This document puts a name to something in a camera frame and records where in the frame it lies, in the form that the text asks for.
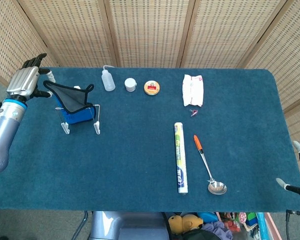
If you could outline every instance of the metal spoon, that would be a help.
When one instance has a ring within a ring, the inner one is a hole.
[[[215,195],[221,195],[221,194],[226,193],[227,186],[225,184],[223,184],[222,182],[220,182],[220,181],[214,180],[214,178],[211,175],[210,169],[208,167],[207,160],[206,160],[205,155],[204,155],[204,150],[203,150],[203,148],[200,144],[199,138],[196,135],[194,135],[193,137],[194,137],[194,142],[195,142],[196,148],[198,149],[198,151],[201,155],[201,158],[204,162],[205,168],[206,168],[206,170],[209,174],[209,177],[210,177],[209,185],[208,185],[209,192],[212,193],[212,194],[215,194]]]

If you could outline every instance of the blue carpet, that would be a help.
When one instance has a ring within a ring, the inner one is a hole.
[[[0,208],[166,212],[282,212],[300,210],[300,197],[276,177],[300,185],[300,173],[274,77],[255,69],[111,68],[116,88],[106,92],[100,68],[52,68],[58,83],[86,88],[100,104],[92,121],[66,135],[53,98],[28,101],[28,110],[0,173]],[[202,75],[202,107],[183,106],[184,74]],[[126,78],[135,78],[127,92]],[[46,77],[40,77],[40,83]],[[146,95],[148,80],[160,92]],[[190,117],[189,109],[198,109]],[[182,122],[187,195],[177,191],[174,123]],[[212,195],[193,141],[202,144],[213,177],[228,192]]]

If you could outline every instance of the plush toy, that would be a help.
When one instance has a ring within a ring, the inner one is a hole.
[[[171,232],[174,234],[182,234],[193,229],[198,229],[204,221],[195,215],[188,214],[183,217],[179,215],[171,216],[168,220]]]

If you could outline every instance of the gray carpet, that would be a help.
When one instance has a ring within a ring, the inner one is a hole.
[[[0,102],[6,96],[6,88],[0,84]],[[70,240],[83,215],[82,211],[0,210],[0,236],[10,240]],[[272,213],[271,216],[282,239],[286,240],[286,214]],[[78,240],[87,239],[91,220],[90,214]],[[290,217],[289,229],[290,240],[300,240],[300,216]]]

